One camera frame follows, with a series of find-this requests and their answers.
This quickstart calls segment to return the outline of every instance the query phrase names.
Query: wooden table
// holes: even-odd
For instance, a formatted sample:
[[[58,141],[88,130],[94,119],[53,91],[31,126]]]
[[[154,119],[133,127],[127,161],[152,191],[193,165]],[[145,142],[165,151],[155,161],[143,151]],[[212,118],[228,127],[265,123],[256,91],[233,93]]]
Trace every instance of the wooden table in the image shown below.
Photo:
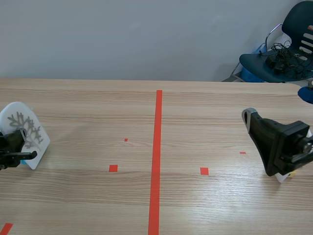
[[[298,89],[3,79],[0,109],[12,101],[33,107],[51,144],[36,170],[0,171],[0,229],[13,223],[9,235],[147,235],[156,91],[163,90],[160,235],[311,235],[313,164],[283,184],[266,176],[241,119],[253,107],[281,123],[312,125],[313,106]]]

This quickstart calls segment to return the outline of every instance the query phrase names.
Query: white object with tree print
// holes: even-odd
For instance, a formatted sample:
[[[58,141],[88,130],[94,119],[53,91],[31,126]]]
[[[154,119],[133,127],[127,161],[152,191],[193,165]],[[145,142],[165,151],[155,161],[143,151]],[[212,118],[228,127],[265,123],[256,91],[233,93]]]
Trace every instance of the white object with tree print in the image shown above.
[[[22,152],[37,152],[37,157],[25,161],[30,168],[36,169],[50,144],[49,136],[32,110],[22,102],[13,102],[0,112],[0,131],[7,135],[18,129],[25,134]]]

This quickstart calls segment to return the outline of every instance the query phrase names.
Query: black cable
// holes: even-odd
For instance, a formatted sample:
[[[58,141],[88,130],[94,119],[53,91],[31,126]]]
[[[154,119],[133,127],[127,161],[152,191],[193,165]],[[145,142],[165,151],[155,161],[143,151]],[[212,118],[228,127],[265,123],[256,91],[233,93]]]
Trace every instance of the black cable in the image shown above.
[[[291,71],[295,74],[296,77],[298,77],[297,75],[301,75],[301,78],[303,78],[305,76],[305,72],[311,71],[311,70],[307,70],[306,68],[312,64],[313,54],[306,53],[302,49],[299,49],[299,51],[305,52],[307,56],[311,58],[311,61],[308,61],[309,58],[307,58],[307,60],[303,60],[302,62],[300,62],[300,60],[302,60],[301,57],[305,57],[305,56],[297,53],[297,51],[294,49],[292,52],[290,45],[286,46],[286,43],[288,42],[291,45],[290,41],[285,41],[284,44],[275,43],[271,47],[272,51],[274,52],[271,55],[263,55],[261,51],[260,51],[260,55],[265,56],[265,57],[275,56],[275,59],[276,58],[279,59],[278,63],[281,63],[284,67],[284,69],[282,70],[283,73]]]

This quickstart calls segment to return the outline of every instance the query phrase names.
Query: metal chair leg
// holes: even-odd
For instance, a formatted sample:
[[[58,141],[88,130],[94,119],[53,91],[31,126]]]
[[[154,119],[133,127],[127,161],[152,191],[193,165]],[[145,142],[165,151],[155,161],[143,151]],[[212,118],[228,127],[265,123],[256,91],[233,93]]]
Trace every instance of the metal chair leg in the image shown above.
[[[234,74],[234,72],[236,71],[236,69],[238,68],[238,66],[240,65],[240,62],[237,64],[237,66],[236,66],[236,68],[233,70],[233,72],[231,73],[231,77],[235,77],[235,78],[237,78],[237,79],[239,79],[240,81],[242,81],[242,82],[245,82],[244,80],[242,80],[240,77],[238,77],[238,76],[236,76],[235,74]]]

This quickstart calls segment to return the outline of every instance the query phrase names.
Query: small red square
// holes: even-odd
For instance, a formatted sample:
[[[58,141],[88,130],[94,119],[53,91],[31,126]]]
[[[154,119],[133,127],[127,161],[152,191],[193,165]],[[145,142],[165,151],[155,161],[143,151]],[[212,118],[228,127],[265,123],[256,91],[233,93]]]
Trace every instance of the small red square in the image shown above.
[[[207,167],[200,167],[200,174],[201,175],[209,175],[209,168],[207,168]]]
[[[109,172],[117,172],[118,165],[110,165]]]

